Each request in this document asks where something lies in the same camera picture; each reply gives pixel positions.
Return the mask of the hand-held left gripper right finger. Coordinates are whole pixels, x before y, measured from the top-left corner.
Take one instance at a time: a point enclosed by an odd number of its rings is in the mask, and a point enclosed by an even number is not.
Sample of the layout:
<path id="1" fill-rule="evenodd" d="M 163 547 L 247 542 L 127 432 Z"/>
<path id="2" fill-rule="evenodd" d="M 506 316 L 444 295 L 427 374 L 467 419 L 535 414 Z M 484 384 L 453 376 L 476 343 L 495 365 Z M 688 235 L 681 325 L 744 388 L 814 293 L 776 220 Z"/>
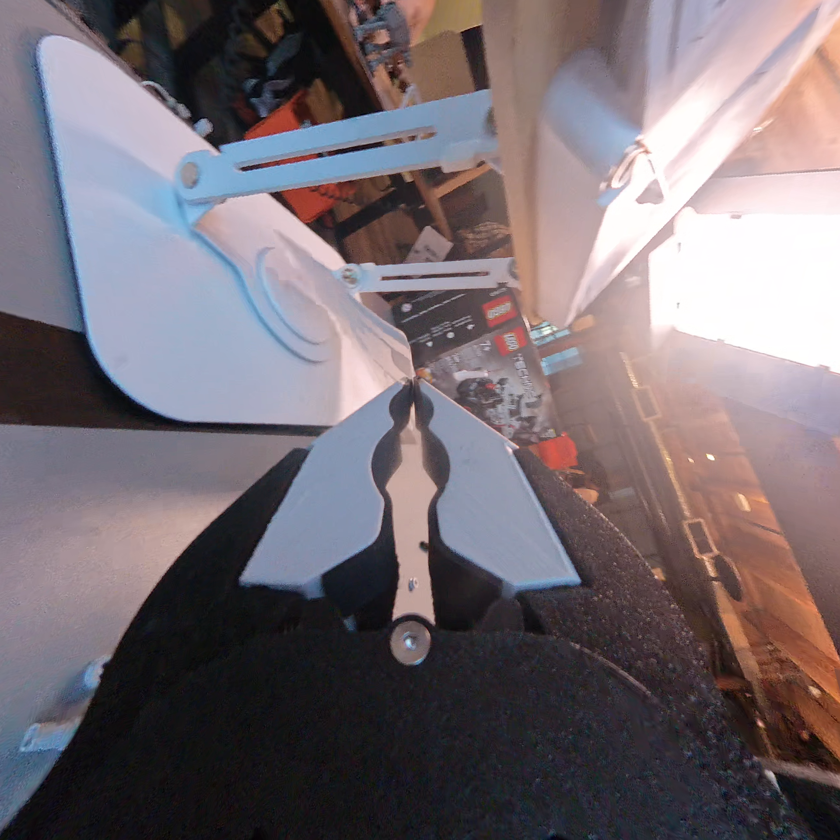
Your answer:
<path id="1" fill-rule="evenodd" d="M 444 547 L 505 595 L 580 585 L 517 447 L 424 380 L 415 380 L 415 415 Z"/>

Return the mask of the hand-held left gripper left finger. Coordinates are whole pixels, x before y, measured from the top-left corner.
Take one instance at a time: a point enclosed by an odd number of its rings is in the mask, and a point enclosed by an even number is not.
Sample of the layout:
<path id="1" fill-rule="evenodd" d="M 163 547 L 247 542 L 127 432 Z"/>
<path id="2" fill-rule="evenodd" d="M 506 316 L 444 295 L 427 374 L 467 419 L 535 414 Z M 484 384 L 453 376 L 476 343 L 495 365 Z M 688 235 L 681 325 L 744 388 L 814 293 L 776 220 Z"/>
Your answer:
<path id="1" fill-rule="evenodd" d="M 413 382 L 387 387 L 309 447 L 289 490 L 239 577 L 318 598 L 326 575 L 367 550 L 385 519 L 386 488 L 402 463 L 400 436 Z"/>

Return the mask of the printed toy set box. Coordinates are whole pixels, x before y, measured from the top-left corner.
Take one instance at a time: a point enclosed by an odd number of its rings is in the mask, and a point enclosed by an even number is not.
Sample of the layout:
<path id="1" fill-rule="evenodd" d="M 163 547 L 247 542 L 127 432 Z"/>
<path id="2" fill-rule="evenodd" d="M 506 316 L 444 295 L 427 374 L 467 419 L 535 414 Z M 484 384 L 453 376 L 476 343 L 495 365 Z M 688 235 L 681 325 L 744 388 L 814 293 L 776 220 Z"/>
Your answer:
<path id="1" fill-rule="evenodd" d="M 516 446 L 560 435 L 517 293 L 507 287 L 411 292 L 392 301 L 415 373 Z"/>

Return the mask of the white metal stand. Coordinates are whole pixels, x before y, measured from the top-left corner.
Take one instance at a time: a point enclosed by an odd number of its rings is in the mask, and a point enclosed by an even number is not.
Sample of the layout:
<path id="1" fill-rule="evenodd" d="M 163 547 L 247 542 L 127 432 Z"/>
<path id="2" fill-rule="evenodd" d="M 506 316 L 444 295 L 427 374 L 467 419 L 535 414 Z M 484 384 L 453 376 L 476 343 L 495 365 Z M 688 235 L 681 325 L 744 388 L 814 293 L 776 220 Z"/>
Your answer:
<path id="1" fill-rule="evenodd" d="M 122 393 L 188 424 L 341 422 L 414 376 L 374 291 L 518 287 L 509 260 L 351 265 L 273 195 L 497 155 L 489 90 L 223 145 L 100 52 L 37 47 L 87 340 Z"/>

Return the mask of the light grey toy pin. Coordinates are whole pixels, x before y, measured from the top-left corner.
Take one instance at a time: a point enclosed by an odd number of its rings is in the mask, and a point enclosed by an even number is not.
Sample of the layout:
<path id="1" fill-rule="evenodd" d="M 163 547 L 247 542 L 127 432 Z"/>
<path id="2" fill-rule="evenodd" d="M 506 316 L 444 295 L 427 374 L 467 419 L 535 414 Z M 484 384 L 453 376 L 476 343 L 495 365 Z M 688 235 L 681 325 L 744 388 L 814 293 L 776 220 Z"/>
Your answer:
<path id="1" fill-rule="evenodd" d="M 46 717 L 33 722 L 25 731 L 18 752 L 60 753 L 74 738 L 102 681 L 111 655 L 89 661 L 59 692 Z"/>

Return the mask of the orange crate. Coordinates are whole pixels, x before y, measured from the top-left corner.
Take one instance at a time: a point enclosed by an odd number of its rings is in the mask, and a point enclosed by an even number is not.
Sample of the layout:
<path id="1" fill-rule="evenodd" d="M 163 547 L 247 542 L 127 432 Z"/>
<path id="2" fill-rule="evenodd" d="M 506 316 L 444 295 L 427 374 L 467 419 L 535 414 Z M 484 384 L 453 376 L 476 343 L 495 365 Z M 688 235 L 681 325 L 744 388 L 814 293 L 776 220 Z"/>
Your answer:
<path id="1" fill-rule="evenodd" d="M 318 124 L 308 105 L 308 94 L 299 90 L 269 115 L 245 131 L 244 140 L 286 133 Z M 305 224 L 322 221 L 341 203 L 354 204 L 352 185 L 328 183 L 272 193 L 277 201 Z"/>

